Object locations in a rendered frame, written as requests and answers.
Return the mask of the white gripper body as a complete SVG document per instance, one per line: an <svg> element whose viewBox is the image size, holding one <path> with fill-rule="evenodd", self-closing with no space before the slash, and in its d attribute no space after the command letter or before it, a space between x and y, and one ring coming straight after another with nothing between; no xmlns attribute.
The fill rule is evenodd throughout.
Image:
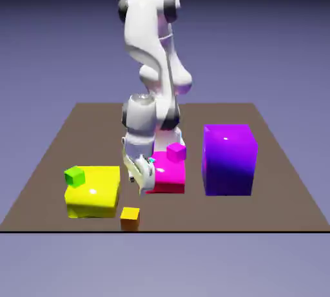
<svg viewBox="0 0 330 297"><path fill-rule="evenodd" d="M143 154L137 158L130 157L122 149L122 157L125 166L139 185L139 195L145 195L155 187L155 167Z"/></svg>

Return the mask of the small magenta cube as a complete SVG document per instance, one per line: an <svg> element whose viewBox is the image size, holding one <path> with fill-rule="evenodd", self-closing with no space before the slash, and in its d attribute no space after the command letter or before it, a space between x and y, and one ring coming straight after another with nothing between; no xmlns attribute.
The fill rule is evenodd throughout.
<svg viewBox="0 0 330 297"><path fill-rule="evenodd" d="M166 156L172 162L185 161L186 146L178 142L172 143L166 148Z"/></svg>

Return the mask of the small orange cube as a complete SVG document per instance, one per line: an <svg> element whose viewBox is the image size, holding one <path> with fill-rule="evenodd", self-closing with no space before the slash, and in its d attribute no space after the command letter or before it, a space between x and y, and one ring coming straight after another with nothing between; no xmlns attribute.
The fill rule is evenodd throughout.
<svg viewBox="0 0 330 297"><path fill-rule="evenodd" d="M121 215L121 229L123 231L138 231L140 223L140 209L138 207L123 207Z"/></svg>

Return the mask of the small green cube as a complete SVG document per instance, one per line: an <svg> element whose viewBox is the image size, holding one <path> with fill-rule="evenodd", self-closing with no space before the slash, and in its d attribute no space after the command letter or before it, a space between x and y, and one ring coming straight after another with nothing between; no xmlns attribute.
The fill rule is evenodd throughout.
<svg viewBox="0 0 330 297"><path fill-rule="evenodd" d="M73 166L64 171L64 179L68 186L79 187L85 183L85 173L84 170L79 166Z"/></svg>

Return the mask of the large magenta box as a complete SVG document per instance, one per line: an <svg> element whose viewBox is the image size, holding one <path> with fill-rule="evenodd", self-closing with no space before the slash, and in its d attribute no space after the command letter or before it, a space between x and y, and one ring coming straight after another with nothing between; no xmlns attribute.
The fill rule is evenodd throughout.
<svg viewBox="0 0 330 297"><path fill-rule="evenodd" d="M184 160L172 161L165 151L154 152L155 185L147 194L173 193L184 194L186 184L186 170Z"/></svg>

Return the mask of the large yellow box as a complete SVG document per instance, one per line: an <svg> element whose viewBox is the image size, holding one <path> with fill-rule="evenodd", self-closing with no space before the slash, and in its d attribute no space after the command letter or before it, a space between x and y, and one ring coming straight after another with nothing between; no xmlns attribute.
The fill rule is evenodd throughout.
<svg viewBox="0 0 330 297"><path fill-rule="evenodd" d="M79 166L86 181L64 193L69 218L113 218L119 201L119 166Z"/></svg>

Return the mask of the large purple box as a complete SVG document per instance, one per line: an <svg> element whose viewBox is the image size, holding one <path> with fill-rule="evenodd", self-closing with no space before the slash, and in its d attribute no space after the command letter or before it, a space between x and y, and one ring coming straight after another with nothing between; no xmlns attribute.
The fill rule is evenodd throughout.
<svg viewBox="0 0 330 297"><path fill-rule="evenodd" d="M247 124L206 124L202 179L207 196L252 194L258 143Z"/></svg>

